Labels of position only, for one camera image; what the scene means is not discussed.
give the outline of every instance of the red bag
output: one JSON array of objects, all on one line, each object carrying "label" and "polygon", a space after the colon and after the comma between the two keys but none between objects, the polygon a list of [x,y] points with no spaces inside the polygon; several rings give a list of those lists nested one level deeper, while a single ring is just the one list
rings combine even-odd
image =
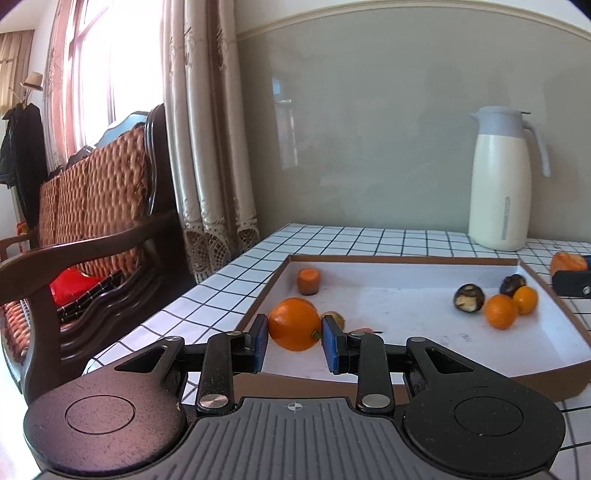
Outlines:
[{"label": "red bag", "polygon": [[49,284],[49,287],[51,288],[53,301],[59,308],[80,298],[101,280],[102,278],[84,275],[76,267],[70,267],[60,273]]}]

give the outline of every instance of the hat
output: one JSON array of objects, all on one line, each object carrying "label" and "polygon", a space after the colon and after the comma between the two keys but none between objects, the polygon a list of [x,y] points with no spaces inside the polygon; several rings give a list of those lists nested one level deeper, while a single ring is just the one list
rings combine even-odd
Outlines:
[{"label": "hat", "polygon": [[33,90],[43,91],[41,84],[43,83],[43,74],[39,72],[31,72],[27,79],[21,83],[25,88],[32,88]]}]

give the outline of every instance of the cardboard tray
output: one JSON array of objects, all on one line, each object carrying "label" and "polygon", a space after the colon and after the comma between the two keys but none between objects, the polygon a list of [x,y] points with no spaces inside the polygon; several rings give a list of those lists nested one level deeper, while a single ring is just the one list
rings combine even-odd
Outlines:
[{"label": "cardboard tray", "polygon": [[[301,296],[297,272],[320,271],[320,291],[310,300],[319,313],[334,310],[345,330],[380,330],[385,343],[404,345],[425,336],[553,401],[578,395],[591,378],[591,335],[541,278],[518,259],[436,257],[352,257],[290,255],[276,270],[238,324],[246,330],[258,313],[268,314],[287,297]],[[453,306],[454,292],[475,283],[487,297],[498,293],[504,277],[523,275],[538,291],[536,310],[507,330],[488,325],[482,312]],[[331,374],[320,342],[304,352],[289,352],[269,339],[262,373],[235,378],[238,397],[355,398],[355,375]],[[406,398],[401,374],[392,374],[398,402]]]}]

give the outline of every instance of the wall trim molding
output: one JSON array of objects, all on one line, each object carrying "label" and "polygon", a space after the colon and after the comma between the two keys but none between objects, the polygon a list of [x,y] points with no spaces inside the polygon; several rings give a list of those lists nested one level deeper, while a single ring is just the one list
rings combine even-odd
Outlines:
[{"label": "wall trim molding", "polygon": [[287,27],[316,18],[331,17],[332,15],[342,15],[364,10],[381,10],[387,8],[417,8],[417,7],[435,7],[435,8],[461,8],[468,10],[480,10],[484,12],[493,12],[498,14],[510,15],[512,17],[531,20],[540,24],[548,25],[559,30],[591,41],[591,33],[579,27],[575,27],[562,20],[549,17],[544,14],[524,10],[522,8],[511,7],[509,5],[494,4],[477,0],[372,0],[358,1],[349,4],[332,5],[330,7],[319,8],[303,12],[280,20],[275,20],[260,27],[246,30],[237,35],[238,40],[244,40],[255,35],[267,33],[278,28]]}]

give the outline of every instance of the chair armrest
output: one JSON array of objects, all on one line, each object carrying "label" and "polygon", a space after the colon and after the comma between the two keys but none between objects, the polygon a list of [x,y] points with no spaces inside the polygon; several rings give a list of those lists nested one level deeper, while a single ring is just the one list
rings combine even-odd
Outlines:
[{"label": "chair armrest", "polygon": [[176,212],[148,215],[122,232],[16,255],[0,265],[0,304],[28,297],[72,265],[125,252],[176,224]]},{"label": "chair armrest", "polygon": [[26,242],[37,235],[37,230],[33,229],[24,233],[23,235],[9,236],[7,238],[0,239],[0,262],[4,262],[8,258],[7,249],[13,244],[20,242]]}]

